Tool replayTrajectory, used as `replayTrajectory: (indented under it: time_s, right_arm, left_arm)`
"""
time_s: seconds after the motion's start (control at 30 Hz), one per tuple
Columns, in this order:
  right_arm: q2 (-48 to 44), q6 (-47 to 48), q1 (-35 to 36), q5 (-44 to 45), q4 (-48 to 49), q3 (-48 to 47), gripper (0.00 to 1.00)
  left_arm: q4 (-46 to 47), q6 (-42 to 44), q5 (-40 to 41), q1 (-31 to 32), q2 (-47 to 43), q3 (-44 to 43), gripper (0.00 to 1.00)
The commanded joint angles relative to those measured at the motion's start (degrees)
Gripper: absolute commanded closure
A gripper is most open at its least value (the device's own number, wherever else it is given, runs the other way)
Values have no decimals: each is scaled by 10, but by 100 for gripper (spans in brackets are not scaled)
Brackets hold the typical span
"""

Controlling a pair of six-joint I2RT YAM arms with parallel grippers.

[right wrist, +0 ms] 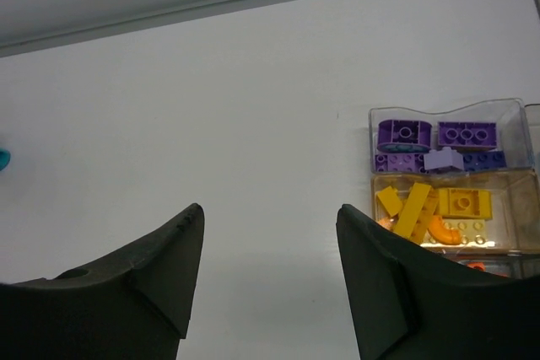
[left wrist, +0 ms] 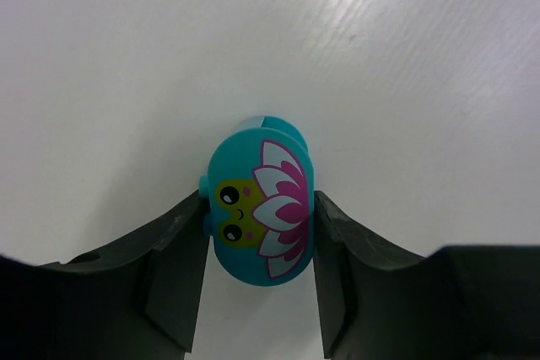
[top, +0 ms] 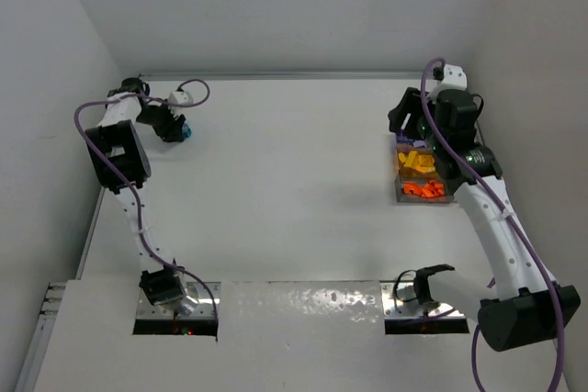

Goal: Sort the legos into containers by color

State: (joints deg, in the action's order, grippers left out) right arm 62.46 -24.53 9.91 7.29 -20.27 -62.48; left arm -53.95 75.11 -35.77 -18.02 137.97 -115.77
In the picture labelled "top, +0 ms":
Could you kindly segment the yellow duplo brick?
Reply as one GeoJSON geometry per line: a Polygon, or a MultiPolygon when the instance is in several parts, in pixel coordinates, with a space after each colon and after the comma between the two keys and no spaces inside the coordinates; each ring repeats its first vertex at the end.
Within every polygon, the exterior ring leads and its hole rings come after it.
{"type": "Polygon", "coordinates": [[[399,172],[402,176],[435,175],[435,158],[432,154],[408,151],[398,153],[399,172]]]}

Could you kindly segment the light blue duplo brick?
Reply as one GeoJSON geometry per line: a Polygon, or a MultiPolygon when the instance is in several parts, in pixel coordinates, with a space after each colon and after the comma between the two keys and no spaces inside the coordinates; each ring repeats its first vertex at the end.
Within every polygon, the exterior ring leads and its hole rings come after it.
{"type": "Polygon", "coordinates": [[[181,129],[183,139],[189,139],[192,136],[192,129],[187,124],[184,124],[181,129]]]}

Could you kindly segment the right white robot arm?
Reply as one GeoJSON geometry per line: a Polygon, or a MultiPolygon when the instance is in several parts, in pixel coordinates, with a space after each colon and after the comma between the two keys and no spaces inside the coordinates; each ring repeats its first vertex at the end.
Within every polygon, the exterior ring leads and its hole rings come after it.
{"type": "Polygon", "coordinates": [[[503,352],[555,339],[581,299],[574,286],[561,286],[540,270],[525,246],[502,168],[476,140],[482,109],[482,98],[465,90],[446,89],[423,102],[420,91],[409,87],[388,119],[391,133],[431,147],[436,170],[477,233],[495,287],[490,294],[441,263],[416,270],[408,300],[424,310],[448,303],[479,325],[492,349],[503,352]]]}

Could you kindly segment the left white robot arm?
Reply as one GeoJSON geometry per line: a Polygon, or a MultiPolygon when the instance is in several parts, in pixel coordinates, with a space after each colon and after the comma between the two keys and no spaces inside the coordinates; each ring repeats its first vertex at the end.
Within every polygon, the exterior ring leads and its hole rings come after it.
{"type": "Polygon", "coordinates": [[[122,206],[135,236],[141,265],[140,289],[155,307],[172,310],[186,297],[175,257],[153,242],[145,183],[151,165],[137,123],[149,126],[165,143],[181,143],[191,135],[184,115],[167,102],[150,104],[150,87],[139,78],[127,78],[107,94],[106,112],[98,125],[84,131],[99,183],[122,206]]]}

